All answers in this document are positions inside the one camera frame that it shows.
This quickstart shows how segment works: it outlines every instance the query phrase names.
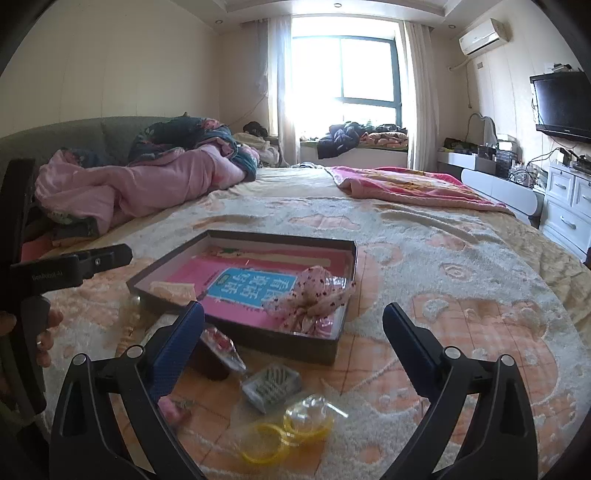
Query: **window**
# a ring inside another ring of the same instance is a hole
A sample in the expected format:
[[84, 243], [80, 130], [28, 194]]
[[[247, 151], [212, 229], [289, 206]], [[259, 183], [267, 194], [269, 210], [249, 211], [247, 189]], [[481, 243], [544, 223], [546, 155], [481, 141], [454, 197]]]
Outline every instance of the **window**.
[[398, 54], [394, 40], [346, 35], [294, 37], [296, 124], [323, 137], [345, 121], [402, 124]]

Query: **human hand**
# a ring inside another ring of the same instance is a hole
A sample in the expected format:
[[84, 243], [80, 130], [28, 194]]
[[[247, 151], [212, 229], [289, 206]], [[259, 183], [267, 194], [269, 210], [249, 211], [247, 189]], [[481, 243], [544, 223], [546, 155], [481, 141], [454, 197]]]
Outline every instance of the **human hand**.
[[[59, 310], [51, 309], [47, 319], [48, 327], [57, 327], [64, 319], [64, 314]], [[7, 312], [0, 312], [0, 337], [8, 335], [17, 324], [17, 318]], [[43, 368], [51, 365], [49, 350], [53, 347], [53, 338], [49, 330], [37, 335], [37, 364]]]

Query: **blue sticker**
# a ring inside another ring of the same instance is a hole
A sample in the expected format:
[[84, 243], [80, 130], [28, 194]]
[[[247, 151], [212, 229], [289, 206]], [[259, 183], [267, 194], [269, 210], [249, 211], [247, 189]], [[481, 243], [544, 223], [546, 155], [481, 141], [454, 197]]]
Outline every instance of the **blue sticker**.
[[290, 291], [296, 276], [281, 273], [227, 268], [207, 289], [207, 296], [262, 308], [262, 303]]

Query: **ceiling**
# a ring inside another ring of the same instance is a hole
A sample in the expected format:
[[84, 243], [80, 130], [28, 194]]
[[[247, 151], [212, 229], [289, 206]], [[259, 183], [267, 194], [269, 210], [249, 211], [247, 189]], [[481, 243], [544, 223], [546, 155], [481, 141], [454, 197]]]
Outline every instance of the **ceiling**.
[[355, 15], [397, 18], [435, 27], [452, 38], [501, 0], [173, 0], [215, 31], [279, 15]]

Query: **pink comforter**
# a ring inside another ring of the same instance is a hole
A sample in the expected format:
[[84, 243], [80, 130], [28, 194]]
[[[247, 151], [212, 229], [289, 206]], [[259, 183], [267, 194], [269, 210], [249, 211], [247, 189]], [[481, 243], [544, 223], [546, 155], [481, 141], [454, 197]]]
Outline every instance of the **pink comforter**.
[[502, 203], [480, 197], [461, 181], [444, 173], [407, 168], [327, 168], [337, 186], [358, 199], [410, 203], [429, 207], [455, 207], [513, 213]]
[[227, 189], [244, 177], [213, 144], [188, 151], [175, 148], [157, 160], [128, 167], [82, 168], [73, 156], [58, 150], [39, 169], [35, 196], [54, 218], [96, 218], [103, 235], [132, 218]]

